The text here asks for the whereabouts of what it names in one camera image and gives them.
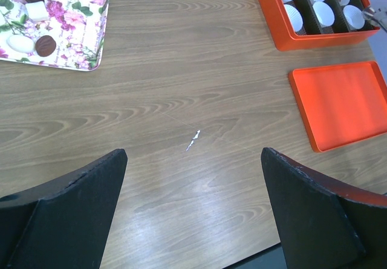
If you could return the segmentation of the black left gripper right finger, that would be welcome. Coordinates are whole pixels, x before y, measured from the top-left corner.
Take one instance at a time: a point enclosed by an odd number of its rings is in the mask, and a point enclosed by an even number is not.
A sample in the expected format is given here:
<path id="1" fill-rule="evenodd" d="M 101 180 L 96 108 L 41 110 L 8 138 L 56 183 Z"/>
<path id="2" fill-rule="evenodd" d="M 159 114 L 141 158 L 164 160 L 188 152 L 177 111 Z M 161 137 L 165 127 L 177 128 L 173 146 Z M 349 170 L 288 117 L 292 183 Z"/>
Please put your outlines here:
<path id="1" fill-rule="evenodd" d="M 288 268 L 386 268 L 386 195 L 270 147 L 261 164 Z"/>

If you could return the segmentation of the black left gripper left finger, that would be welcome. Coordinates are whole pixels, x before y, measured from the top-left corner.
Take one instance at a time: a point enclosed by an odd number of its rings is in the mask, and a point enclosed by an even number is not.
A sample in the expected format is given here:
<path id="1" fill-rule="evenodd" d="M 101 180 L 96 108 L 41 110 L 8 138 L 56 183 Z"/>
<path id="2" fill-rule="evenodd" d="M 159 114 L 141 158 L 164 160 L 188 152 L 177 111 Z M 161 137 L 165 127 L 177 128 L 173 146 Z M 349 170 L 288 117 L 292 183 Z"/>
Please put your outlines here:
<path id="1" fill-rule="evenodd" d="M 1 197 L 1 268 L 99 268 L 127 162 L 116 149 Z"/>

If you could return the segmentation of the brown walnut chocolate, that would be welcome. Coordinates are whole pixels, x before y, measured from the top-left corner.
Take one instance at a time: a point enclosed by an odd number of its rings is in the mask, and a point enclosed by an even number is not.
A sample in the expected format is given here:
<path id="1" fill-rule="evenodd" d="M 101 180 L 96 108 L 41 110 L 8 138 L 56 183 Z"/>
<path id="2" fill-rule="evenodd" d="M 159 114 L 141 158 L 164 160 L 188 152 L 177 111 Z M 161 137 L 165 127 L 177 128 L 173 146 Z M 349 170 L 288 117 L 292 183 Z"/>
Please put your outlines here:
<path id="1" fill-rule="evenodd" d="M 35 43 L 35 50 L 40 57 L 51 55 L 56 49 L 56 41 L 49 35 L 40 37 Z"/>

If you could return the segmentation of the white square chocolate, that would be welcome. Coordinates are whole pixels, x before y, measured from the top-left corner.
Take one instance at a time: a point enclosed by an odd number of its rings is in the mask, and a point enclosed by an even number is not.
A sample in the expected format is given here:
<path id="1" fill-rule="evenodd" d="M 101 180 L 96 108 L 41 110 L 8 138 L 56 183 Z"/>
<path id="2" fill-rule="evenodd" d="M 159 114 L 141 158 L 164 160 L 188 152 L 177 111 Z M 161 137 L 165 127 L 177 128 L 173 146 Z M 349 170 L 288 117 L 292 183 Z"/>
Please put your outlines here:
<path id="1" fill-rule="evenodd" d="M 34 22 L 47 21 L 50 18 L 44 1 L 26 3 L 25 9 L 28 17 Z"/>

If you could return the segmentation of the metal tongs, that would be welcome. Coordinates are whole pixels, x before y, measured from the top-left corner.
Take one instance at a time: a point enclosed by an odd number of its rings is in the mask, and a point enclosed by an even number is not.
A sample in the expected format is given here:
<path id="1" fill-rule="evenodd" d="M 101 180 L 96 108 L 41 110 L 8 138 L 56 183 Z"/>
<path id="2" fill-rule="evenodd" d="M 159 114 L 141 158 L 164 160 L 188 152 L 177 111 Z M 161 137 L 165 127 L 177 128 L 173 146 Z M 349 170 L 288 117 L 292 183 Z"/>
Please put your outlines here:
<path id="1" fill-rule="evenodd" d="M 380 27 L 385 33 L 386 29 L 386 7 L 367 7 L 362 10 L 363 18 L 371 25 Z"/>

